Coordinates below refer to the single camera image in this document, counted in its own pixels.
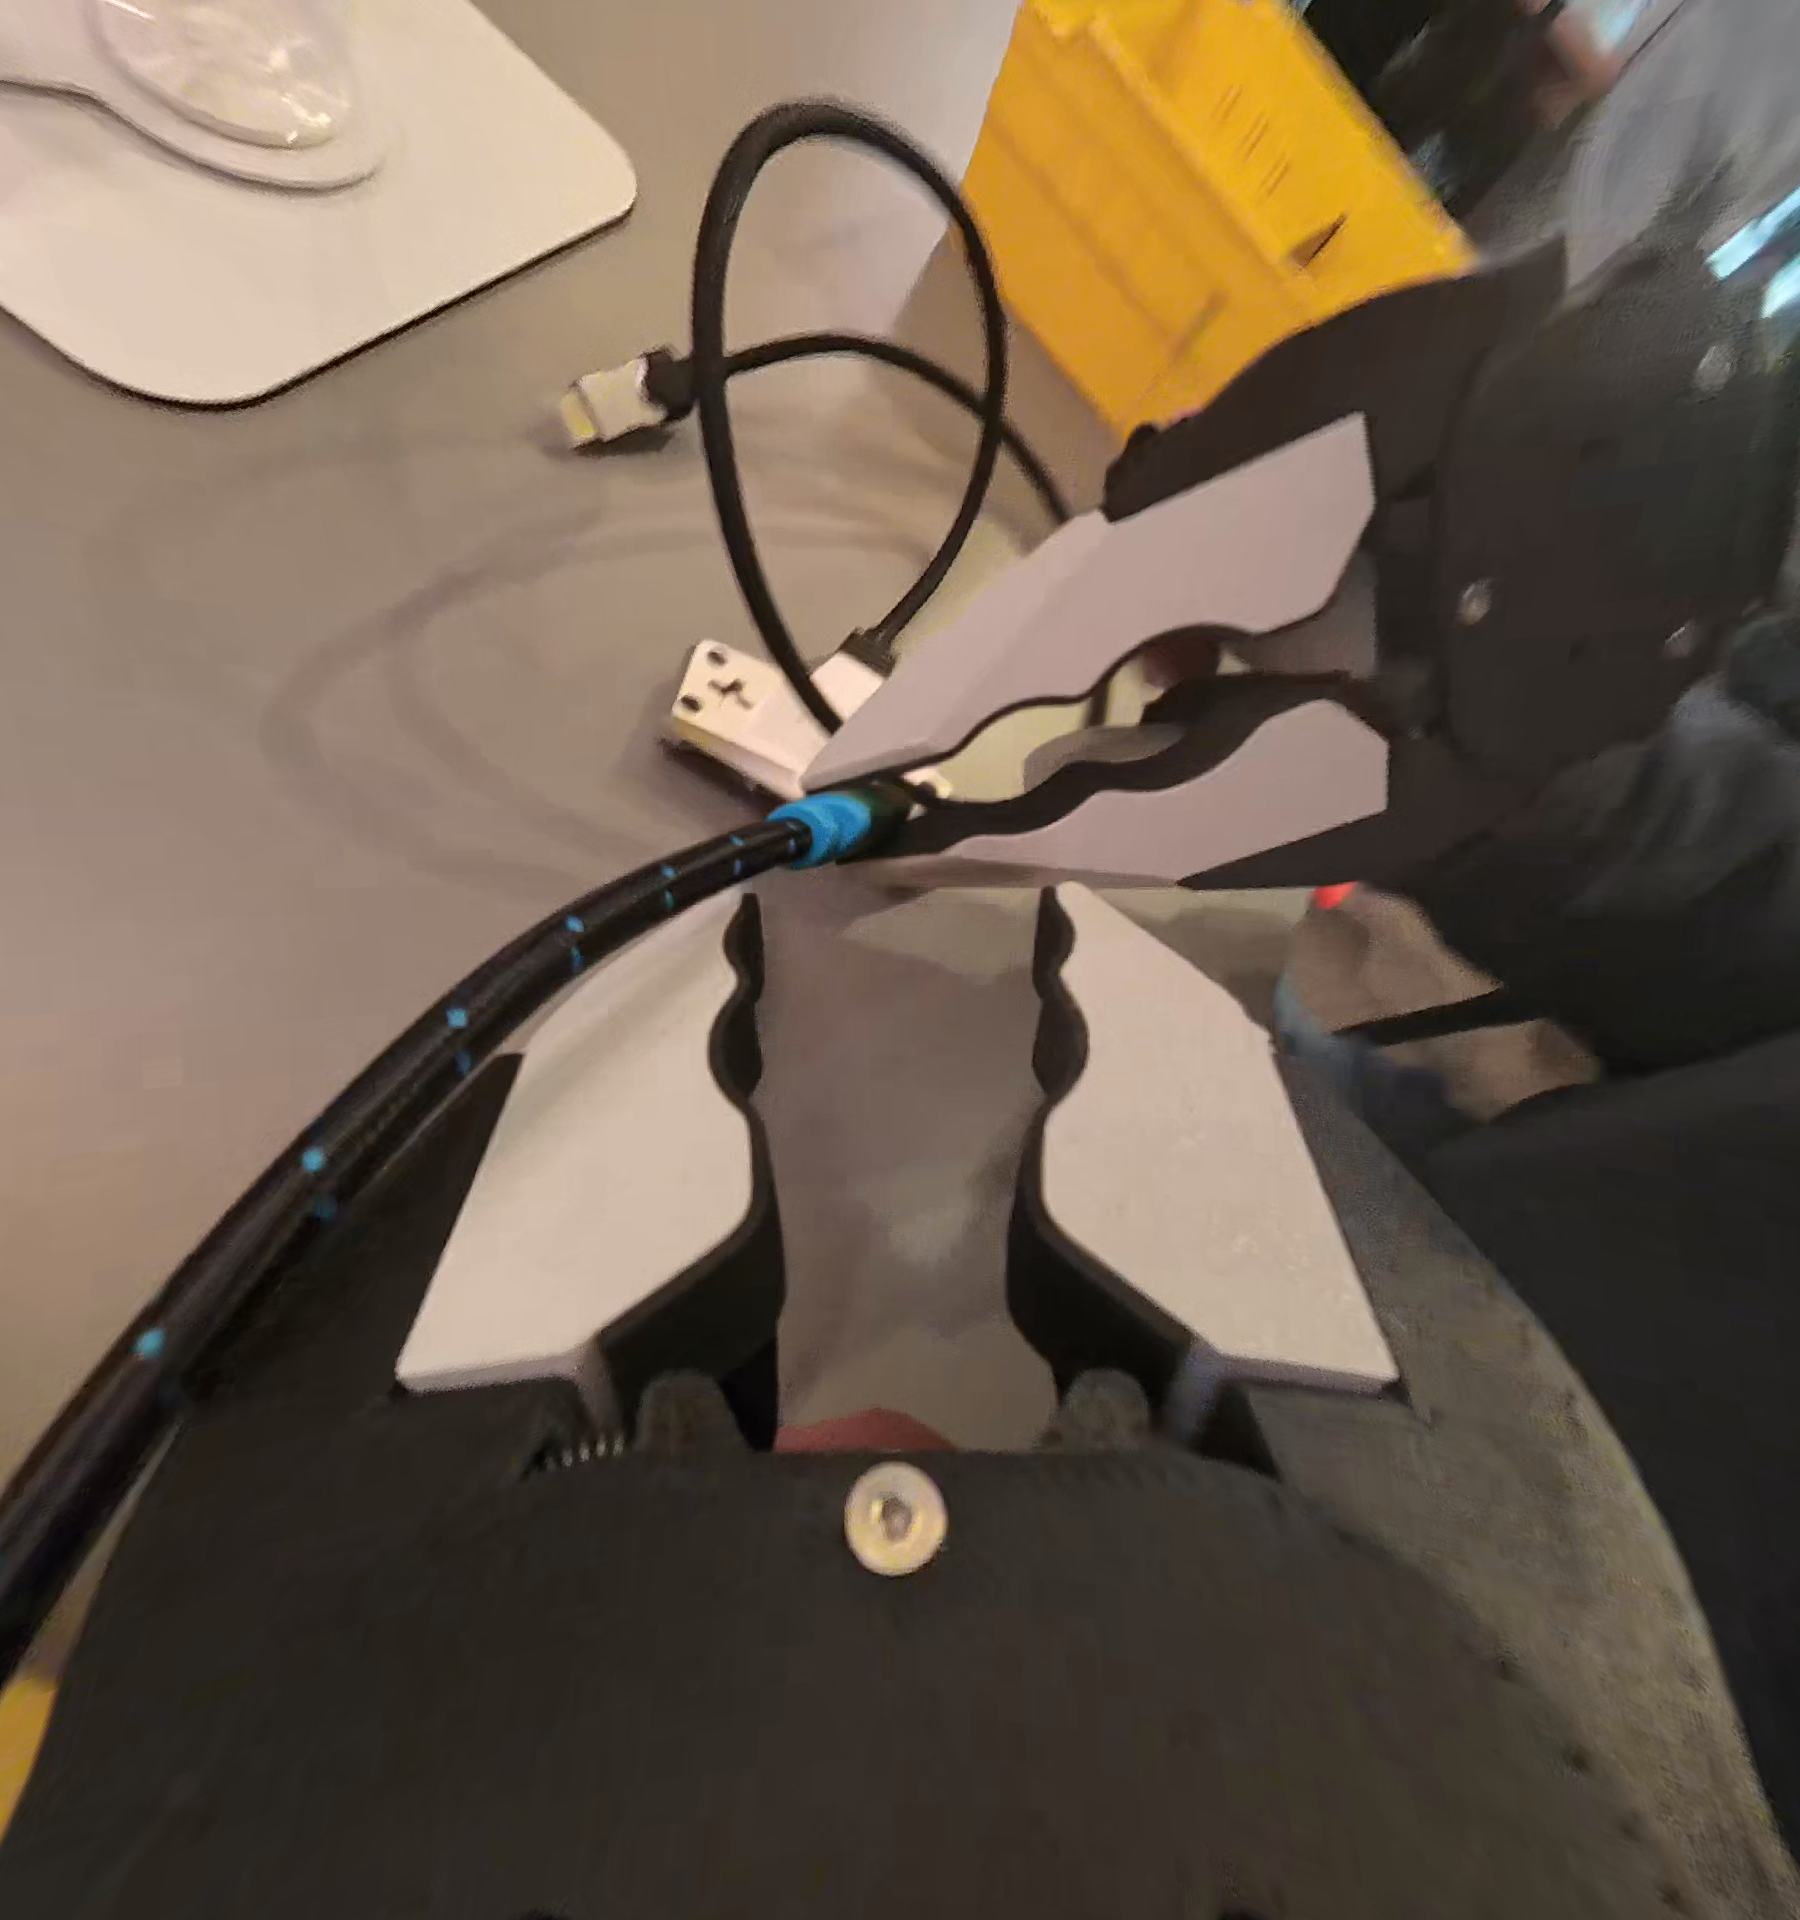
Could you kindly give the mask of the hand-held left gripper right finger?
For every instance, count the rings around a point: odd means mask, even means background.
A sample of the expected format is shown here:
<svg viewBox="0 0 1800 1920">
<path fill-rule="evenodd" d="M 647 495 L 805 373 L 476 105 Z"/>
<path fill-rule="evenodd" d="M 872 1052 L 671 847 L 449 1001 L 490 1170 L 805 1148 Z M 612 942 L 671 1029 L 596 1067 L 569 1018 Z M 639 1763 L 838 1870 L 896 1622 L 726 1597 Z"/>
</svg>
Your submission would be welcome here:
<svg viewBox="0 0 1800 1920">
<path fill-rule="evenodd" d="M 1035 914 L 1036 1103 L 1008 1215 L 1008 1314 L 1064 1392 L 1232 1381 L 1389 1397 L 1398 1364 L 1265 1030 L 1078 884 Z"/>
</svg>

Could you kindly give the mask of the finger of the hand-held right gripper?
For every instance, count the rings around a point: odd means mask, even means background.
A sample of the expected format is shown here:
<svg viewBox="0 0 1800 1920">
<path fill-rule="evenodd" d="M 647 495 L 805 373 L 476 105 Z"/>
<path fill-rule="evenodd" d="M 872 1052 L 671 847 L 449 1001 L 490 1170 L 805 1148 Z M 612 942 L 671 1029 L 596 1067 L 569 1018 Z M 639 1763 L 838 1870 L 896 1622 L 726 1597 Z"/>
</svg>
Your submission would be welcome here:
<svg viewBox="0 0 1800 1920">
<path fill-rule="evenodd" d="M 1367 420 L 1351 414 L 1133 515 L 1080 515 L 912 647 L 806 787 L 942 765 L 1010 712 L 1083 701 L 1167 633 L 1303 623 L 1335 599 L 1373 507 Z"/>
<path fill-rule="evenodd" d="M 893 858 L 977 876 L 1181 886 L 1389 808 L 1391 744 L 1325 677 L 1225 676 L 1191 690 L 1138 757 L 1080 752 L 1011 799 L 945 801 Z"/>
</svg>

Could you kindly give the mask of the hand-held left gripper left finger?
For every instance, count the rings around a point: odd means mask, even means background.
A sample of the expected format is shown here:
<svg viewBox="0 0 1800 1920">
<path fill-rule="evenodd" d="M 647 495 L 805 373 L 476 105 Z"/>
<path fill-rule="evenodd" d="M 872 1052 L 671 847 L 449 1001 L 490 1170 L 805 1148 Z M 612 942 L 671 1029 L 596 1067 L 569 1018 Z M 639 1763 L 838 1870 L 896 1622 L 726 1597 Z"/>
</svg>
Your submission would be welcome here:
<svg viewBox="0 0 1800 1920">
<path fill-rule="evenodd" d="M 535 1021 L 397 1356 L 412 1394 L 559 1380 L 637 1397 L 636 1326 L 770 1196 L 750 1097 L 760 912 L 726 895 L 590 966 Z"/>
</svg>

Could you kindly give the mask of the yellow plastic bin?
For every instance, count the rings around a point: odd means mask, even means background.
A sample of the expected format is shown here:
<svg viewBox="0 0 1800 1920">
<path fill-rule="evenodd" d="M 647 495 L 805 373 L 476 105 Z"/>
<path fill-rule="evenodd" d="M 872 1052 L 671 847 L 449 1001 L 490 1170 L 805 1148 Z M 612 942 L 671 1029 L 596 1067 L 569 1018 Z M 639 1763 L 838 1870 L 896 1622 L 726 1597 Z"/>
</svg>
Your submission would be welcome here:
<svg viewBox="0 0 1800 1920">
<path fill-rule="evenodd" d="M 1475 260 L 1280 3 L 1020 5 L 962 191 L 1008 310 L 1118 437 Z"/>
</svg>

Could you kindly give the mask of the person's right forearm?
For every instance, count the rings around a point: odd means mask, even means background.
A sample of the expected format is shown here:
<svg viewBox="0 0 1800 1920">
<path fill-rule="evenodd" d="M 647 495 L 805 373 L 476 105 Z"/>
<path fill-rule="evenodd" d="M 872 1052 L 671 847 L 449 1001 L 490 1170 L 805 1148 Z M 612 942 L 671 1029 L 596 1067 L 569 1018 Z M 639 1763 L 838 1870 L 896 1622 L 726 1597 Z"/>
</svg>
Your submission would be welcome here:
<svg viewBox="0 0 1800 1920">
<path fill-rule="evenodd" d="M 1606 1067 L 1800 1030 L 1800 613 L 1741 627 L 1650 737 L 1567 769 L 1396 889 Z"/>
</svg>

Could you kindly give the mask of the person's dark trousers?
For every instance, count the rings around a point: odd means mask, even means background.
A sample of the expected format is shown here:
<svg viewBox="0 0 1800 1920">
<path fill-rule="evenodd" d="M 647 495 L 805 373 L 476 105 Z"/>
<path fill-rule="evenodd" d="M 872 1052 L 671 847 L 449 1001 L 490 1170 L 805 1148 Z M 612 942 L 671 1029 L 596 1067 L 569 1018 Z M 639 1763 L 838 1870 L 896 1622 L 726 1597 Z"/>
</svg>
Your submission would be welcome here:
<svg viewBox="0 0 1800 1920">
<path fill-rule="evenodd" d="M 1800 1863 L 1800 1030 L 1528 1099 L 1422 1178 L 1631 1455 Z"/>
</svg>

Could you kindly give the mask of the clear plastic packaging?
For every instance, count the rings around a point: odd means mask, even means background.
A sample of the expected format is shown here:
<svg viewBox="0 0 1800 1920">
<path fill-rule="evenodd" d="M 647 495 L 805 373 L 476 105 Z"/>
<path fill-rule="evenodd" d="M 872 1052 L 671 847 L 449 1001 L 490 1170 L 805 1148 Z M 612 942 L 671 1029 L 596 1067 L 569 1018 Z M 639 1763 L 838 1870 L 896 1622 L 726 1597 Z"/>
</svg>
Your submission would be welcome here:
<svg viewBox="0 0 1800 1920">
<path fill-rule="evenodd" d="M 0 89 L 244 185 L 331 194 L 386 153 L 349 5 L 0 3 Z"/>
</svg>

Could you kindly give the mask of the white rounded base plate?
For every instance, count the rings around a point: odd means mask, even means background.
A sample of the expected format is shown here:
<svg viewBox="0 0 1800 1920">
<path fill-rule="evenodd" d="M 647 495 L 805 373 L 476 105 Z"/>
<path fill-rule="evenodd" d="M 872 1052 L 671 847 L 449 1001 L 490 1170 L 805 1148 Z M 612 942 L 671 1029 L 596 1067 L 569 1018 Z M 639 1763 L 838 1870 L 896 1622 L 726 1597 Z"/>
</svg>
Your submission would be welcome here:
<svg viewBox="0 0 1800 1920">
<path fill-rule="evenodd" d="M 246 185 L 0 85 L 0 310 L 182 405 L 268 396 L 627 215 L 627 151 L 473 5 L 360 5 L 364 183 Z"/>
</svg>

